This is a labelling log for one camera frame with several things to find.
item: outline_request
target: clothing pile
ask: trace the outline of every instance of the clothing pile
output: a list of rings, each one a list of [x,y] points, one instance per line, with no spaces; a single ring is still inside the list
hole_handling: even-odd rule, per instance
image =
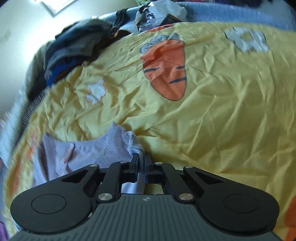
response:
[[[135,23],[141,33],[172,23],[186,22],[187,11],[171,0],[146,2],[137,11]]]
[[[129,31],[119,30],[129,20],[126,9],[123,9],[117,11],[113,24],[98,18],[87,19],[75,22],[55,36],[55,41],[46,48],[43,70],[28,94],[30,104],[22,120],[20,136],[46,96],[46,86],[56,84],[84,61],[96,60],[103,49],[129,35]]]
[[[8,238],[8,234],[6,231],[6,227],[5,224],[3,222],[0,222],[0,240],[1,241],[7,241]]]
[[[139,156],[139,175],[136,183],[124,183],[122,193],[143,194],[145,188],[144,148],[132,131],[113,123],[107,133],[96,140],[61,142],[48,133],[33,155],[34,186],[76,171],[90,164],[108,168],[118,161],[131,161]]]
[[[259,7],[263,2],[263,0],[178,0],[175,2],[187,2],[187,1],[189,1],[189,2],[221,3],[221,4],[242,6],[242,7],[248,6],[248,7],[252,7],[252,8]],[[137,0],[137,2],[139,5],[149,3],[149,1],[145,1],[145,0]]]

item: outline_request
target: wrinkled fabric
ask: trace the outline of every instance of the wrinkled fabric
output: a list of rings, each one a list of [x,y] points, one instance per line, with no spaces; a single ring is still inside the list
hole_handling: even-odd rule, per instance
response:
[[[239,22],[256,23],[272,26],[279,29],[296,30],[295,11],[287,4],[273,4],[271,9],[278,9],[280,14],[273,15],[275,10],[267,11],[260,7],[260,11],[247,7],[238,7],[226,4],[212,4],[199,2],[177,2],[186,8],[188,22]],[[133,7],[126,11],[131,19],[135,19],[139,7]],[[115,13],[103,15],[100,19],[113,22],[116,19]],[[123,25],[120,29],[138,33],[135,22],[131,21]]]
[[[225,36],[233,27],[261,32],[269,50],[243,53]],[[9,208],[32,186],[42,135],[93,140],[115,122],[154,161],[268,192],[280,206],[274,232],[296,238],[295,39],[256,24],[176,23],[122,38],[74,69],[51,88],[11,158],[4,199],[10,233]]]
[[[116,12],[116,20],[112,25],[112,28],[119,29],[122,25],[129,22],[130,17],[126,14],[127,9],[122,9]]]
[[[48,88],[43,90],[40,94],[38,94],[35,99],[33,99],[29,106],[28,109],[26,111],[26,113],[24,114],[24,117],[22,119],[22,125],[20,127],[20,133],[23,134],[23,132],[25,131],[31,116],[33,115],[33,113],[35,112],[37,106],[42,102],[42,100],[44,99],[45,95],[48,92]]]
[[[44,70],[42,69],[28,94],[28,99],[33,101],[46,88],[46,81],[44,78]]]
[[[53,69],[53,71],[51,72],[51,75],[49,76],[49,78],[46,80],[46,85],[47,86],[51,86],[54,84],[55,79],[65,70],[67,69],[74,69],[75,67],[77,67],[78,65],[81,65],[83,62],[77,60],[77,58],[70,58],[69,62],[66,63],[65,61],[62,61],[62,63],[58,63],[57,66]]]
[[[223,3],[223,4],[230,4],[230,5],[237,5],[237,6],[248,6],[248,7],[259,7],[263,0],[215,0],[216,3]]]
[[[67,27],[65,27],[59,34],[57,34],[54,38],[57,39],[59,36],[61,36],[63,33],[65,33],[66,31],[68,31],[71,27],[73,27],[75,24],[79,23],[78,22],[75,22]]]
[[[76,23],[48,47],[44,69],[49,71],[55,62],[61,58],[73,56],[90,56],[95,44],[107,35],[112,25],[97,18]]]
[[[38,81],[42,80],[39,76],[44,72],[44,53],[51,43],[52,41],[49,41],[42,45],[34,55],[26,72],[25,84],[17,93],[13,106],[10,109],[10,115],[6,121],[6,128],[0,132],[0,158],[3,159],[3,163],[7,168],[10,166],[11,154],[22,135],[20,131],[22,119],[30,103],[29,97],[36,95],[35,92],[32,92],[33,89],[40,91],[40,88],[36,86],[40,86]]]
[[[8,235],[6,232],[5,224],[3,222],[0,222],[0,240],[1,241],[8,240]]]
[[[108,168],[118,161],[131,161],[139,156],[139,166],[144,167],[144,148],[135,134],[113,123],[107,133],[96,140],[61,142],[48,133],[33,155],[34,186],[44,184],[90,164]],[[145,178],[140,174],[136,183],[124,183],[122,193],[143,194]]]

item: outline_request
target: blue clothing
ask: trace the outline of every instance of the blue clothing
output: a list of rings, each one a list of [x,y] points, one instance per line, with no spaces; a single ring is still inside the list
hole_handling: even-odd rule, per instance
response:
[[[54,83],[54,80],[57,78],[58,75],[60,75],[65,70],[77,65],[77,60],[75,58],[72,59],[70,63],[67,64],[61,64],[55,67],[55,69],[52,71],[52,74],[50,78],[46,81],[47,86],[51,86]]]
[[[48,47],[44,58],[44,70],[48,70],[49,61],[52,67],[61,58],[79,55],[90,56],[94,45],[109,33],[111,27],[111,24],[97,18],[87,19],[73,25],[60,34]]]
[[[296,30],[295,18],[292,17],[293,9],[291,8],[291,18],[288,20],[277,19],[271,15],[250,9],[247,7],[238,7],[218,3],[198,3],[198,2],[177,2],[187,10],[188,22],[241,22],[256,23],[268,25],[283,30]],[[133,7],[126,11],[131,20],[135,19],[139,7]],[[103,21],[114,22],[115,13],[103,15]],[[138,33],[135,22],[131,21],[123,25],[120,29],[128,30],[132,33]]]
[[[132,131],[113,123],[107,133],[96,140],[61,142],[44,134],[33,155],[35,185],[41,185],[90,164],[108,168],[118,161],[129,162],[139,156],[138,180],[124,183],[122,193],[143,194],[145,189],[144,148]]]

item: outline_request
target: lavender clothing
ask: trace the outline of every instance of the lavender clothing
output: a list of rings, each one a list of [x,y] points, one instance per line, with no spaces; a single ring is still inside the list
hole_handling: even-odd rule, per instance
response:
[[[140,166],[144,166],[144,148],[132,131],[113,123],[107,133],[91,141],[61,142],[48,133],[33,156],[35,185],[41,185],[90,164],[108,168],[118,161],[131,161],[138,154]],[[121,192],[143,194],[145,177],[141,173],[136,183],[125,183]]]
[[[0,241],[7,241],[8,235],[5,228],[5,224],[3,222],[0,222]]]

